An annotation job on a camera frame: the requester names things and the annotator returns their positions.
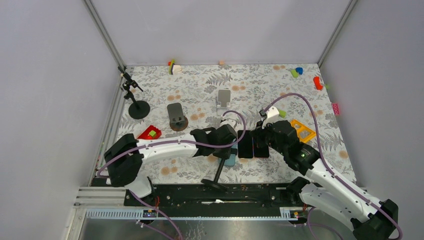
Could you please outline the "purple-edged black phone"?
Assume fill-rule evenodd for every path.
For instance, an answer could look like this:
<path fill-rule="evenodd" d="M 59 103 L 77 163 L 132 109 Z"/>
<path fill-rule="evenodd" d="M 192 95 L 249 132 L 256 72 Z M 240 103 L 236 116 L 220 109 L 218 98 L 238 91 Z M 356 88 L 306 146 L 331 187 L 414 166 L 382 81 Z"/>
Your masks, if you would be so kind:
<path fill-rule="evenodd" d="M 263 145 L 258 140 L 253 139 L 253 156 L 258 159 L 265 159 L 270 157 L 269 147 L 265 144 Z"/>

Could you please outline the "teal phone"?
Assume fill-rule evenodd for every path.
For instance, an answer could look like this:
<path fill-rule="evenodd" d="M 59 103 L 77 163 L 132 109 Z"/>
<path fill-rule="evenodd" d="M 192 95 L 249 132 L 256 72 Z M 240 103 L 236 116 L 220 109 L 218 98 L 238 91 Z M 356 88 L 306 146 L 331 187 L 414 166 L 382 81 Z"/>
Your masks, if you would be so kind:
<path fill-rule="evenodd" d="M 234 144 L 231 147 L 229 158 L 224 161 L 224 166 L 226 167 L 233 167 L 236 164 L 236 159 L 238 155 L 238 145 Z"/>

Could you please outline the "wooden-base grey phone stand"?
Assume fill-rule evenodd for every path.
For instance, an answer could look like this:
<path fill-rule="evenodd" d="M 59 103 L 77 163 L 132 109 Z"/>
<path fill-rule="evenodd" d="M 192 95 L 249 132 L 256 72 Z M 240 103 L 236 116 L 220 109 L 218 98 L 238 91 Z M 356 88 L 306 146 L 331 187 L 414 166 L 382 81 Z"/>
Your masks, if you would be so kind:
<path fill-rule="evenodd" d="M 182 105 L 179 102 L 167 105 L 169 126 L 175 132 L 181 132 L 188 126 L 188 119 L 184 115 Z"/>

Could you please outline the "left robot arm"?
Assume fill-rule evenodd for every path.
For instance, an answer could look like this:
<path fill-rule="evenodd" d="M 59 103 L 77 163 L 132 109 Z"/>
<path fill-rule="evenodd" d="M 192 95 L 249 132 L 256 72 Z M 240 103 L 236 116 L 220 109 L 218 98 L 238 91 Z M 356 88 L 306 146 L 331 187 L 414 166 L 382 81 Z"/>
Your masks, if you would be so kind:
<path fill-rule="evenodd" d="M 178 157 L 208 157 L 223 159 L 235 143 L 237 132 L 224 123 L 218 128 L 194 129 L 176 137 L 136 139 L 132 133 L 125 134 L 105 153 L 105 165 L 110 185 L 132 191 L 144 206 L 152 204 L 155 192 L 150 179 L 141 173 L 143 163 Z"/>

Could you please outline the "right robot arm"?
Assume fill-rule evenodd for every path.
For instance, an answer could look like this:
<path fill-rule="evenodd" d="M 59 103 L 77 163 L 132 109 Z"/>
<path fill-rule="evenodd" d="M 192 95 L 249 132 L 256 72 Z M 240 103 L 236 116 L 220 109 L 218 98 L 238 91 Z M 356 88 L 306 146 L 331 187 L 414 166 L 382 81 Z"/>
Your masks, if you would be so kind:
<path fill-rule="evenodd" d="M 286 120 L 259 121 L 251 136 L 283 156 L 285 163 L 300 173 L 287 187 L 287 201 L 318 208 L 350 229 L 357 240 L 387 240 L 395 231 L 399 208 L 392 200 L 379 200 L 346 180 L 320 152 L 303 143 Z"/>

